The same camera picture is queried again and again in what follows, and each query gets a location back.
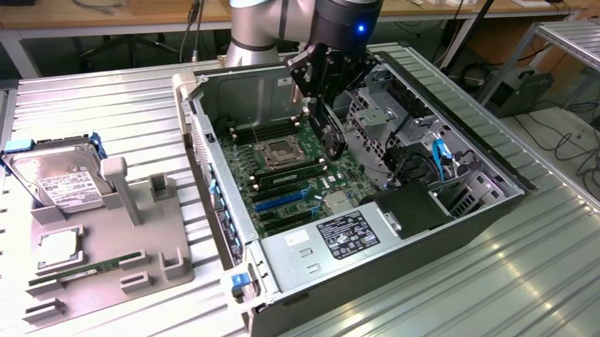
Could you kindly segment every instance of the aluminum profile table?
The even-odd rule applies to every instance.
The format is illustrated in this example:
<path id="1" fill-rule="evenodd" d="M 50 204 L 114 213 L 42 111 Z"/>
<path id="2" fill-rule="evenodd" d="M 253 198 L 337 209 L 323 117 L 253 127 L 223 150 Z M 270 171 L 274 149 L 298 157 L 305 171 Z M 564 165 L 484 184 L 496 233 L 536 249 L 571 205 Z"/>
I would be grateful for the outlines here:
<path id="1" fill-rule="evenodd" d="M 468 246 L 285 335 L 597 335 L 600 205 L 410 48 L 385 44 L 372 49 L 396 57 L 539 191 Z M 13 137 L 66 136 L 95 128 L 106 137 L 108 153 L 128 156 L 131 180 L 160 171 L 176 178 L 197 275 L 191 283 L 51 326 L 34 336 L 122 336 L 132 327 L 135 336 L 246 335 L 241 316 L 225 304 L 218 285 L 222 267 L 174 135 L 170 77 L 210 67 L 217 64 L 27 80 L 8 96 L 17 103 L 8 112 L 16 117 Z M 12 179 L 3 190 L 0 335 L 19 336 L 27 329 L 17 309 L 24 298 L 8 295 L 20 292 L 5 282 L 15 273 L 9 261 L 17 259 L 27 197 Z"/>
<path id="2" fill-rule="evenodd" d="M 478 94 L 478 101 L 485 105 L 489 101 L 507 73 L 513 69 L 523 52 L 529 47 L 535 37 L 541 37 L 552 46 L 559 47 L 595 71 L 600 72 L 600 24 L 583 20 L 571 22 L 536 22 L 527 31 L 511 54 L 495 80 L 485 84 Z"/>

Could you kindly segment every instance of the cpu socket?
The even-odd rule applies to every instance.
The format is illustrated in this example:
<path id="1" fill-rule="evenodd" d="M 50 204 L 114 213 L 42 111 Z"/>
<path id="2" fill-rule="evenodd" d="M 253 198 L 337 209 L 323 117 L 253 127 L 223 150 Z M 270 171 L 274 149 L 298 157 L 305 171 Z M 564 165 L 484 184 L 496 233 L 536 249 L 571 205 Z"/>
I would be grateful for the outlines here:
<path id="1" fill-rule="evenodd" d="M 261 143 L 259 149 L 269 169 L 282 167 L 306 159 L 298 140 L 293 136 L 266 140 Z"/>

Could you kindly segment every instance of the power supply label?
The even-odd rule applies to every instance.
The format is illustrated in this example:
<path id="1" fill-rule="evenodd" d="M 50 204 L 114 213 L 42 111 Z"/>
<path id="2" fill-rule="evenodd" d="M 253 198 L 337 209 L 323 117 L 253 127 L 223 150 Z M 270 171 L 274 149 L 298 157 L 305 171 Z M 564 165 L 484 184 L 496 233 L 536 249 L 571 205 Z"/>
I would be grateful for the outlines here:
<path id="1" fill-rule="evenodd" d="M 338 260 L 381 243 L 360 211 L 318 224 L 317 229 Z"/>
<path id="2" fill-rule="evenodd" d="M 60 209 L 102 200 L 88 171 L 38 179 L 38 184 Z"/>

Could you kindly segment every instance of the table leg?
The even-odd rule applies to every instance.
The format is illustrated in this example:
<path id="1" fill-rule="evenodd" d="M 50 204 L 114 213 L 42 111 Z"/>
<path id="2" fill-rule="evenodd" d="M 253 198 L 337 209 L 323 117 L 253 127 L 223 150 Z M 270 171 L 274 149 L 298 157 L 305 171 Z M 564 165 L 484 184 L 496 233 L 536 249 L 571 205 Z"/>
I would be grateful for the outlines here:
<path id="1" fill-rule="evenodd" d="M 583 93 L 585 93 L 585 90 L 591 87 L 593 83 L 597 83 L 600 81 L 600 74 L 595 73 L 588 76 L 588 79 L 577 86 L 573 93 L 571 94 L 569 98 L 567 99 L 567 103 L 564 103 L 564 106 L 568 107 L 571 104 L 575 103 L 576 99 L 581 96 Z"/>
<path id="2" fill-rule="evenodd" d="M 470 26 L 473 26 L 473 23 L 476 22 L 476 19 L 468 19 L 465 20 L 462 27 L 460 28 L 457 38 L 452 42 L 452 45 L 448 46 L 448 53 L 444 57 L 444 60 L 441 61 L 440 68 L 444 68 L 448 66 L 448 63 L 450 63 L 450 60 L 457 52 L 458 46 L 462 43 L 462 40 L 465 39 L 466 33 L 469 32 Z"/>
<path id="3" fill-rule="evenodd" d="M 11 61 L 19 70 L 19 74 L 24 79 L 35 79 L 40 77 L 39 70 L 30 53 L 23 44 L 23 38 L 16 30 L 0 30 L 0 43 L 7 50 Z"/>

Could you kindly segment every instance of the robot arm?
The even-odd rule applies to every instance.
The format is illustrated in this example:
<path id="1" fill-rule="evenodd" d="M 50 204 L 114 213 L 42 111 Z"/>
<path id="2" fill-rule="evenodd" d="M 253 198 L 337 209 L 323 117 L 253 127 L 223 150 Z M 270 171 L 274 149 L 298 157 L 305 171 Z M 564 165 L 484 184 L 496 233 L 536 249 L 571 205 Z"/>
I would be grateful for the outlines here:
<path id="1" fill-rule="evenodd" d="M 305 51 L 286 60 L 309 100 L 310 125 L 329 157 L 340 159 L 346 142 L 332 111 L 336 97 L 353 90 L 377 64 L 366 50 L 382 0 L 317 0 Z"/>

